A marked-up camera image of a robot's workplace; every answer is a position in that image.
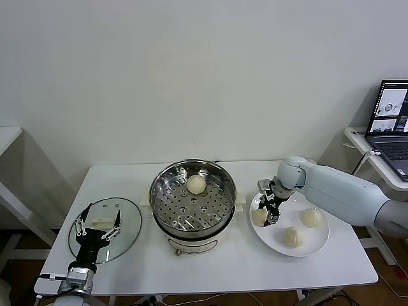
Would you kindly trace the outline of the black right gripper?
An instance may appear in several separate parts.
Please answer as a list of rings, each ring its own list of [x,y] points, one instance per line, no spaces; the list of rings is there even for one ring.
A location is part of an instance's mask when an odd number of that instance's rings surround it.
[[[263,191],[263,196],[259,198],[259,209],[267,211],[264,227],[275,224],[280,217],[279,205],[286,201],[286,191],[274,187],[272,189]]]

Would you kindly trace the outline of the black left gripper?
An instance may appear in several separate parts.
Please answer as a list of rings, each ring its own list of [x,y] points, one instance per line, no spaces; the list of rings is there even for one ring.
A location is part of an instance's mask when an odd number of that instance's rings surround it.
[[[75,219],[76,242],[80,245],[76,259],[70,267],[96,267],[96,260],[100,249],[107,247],[109,241],[121,233],[121,211],[118,210],[112,229],[108,232],[98,229],[85,228],[86,218],[92,204],[89,204]]]

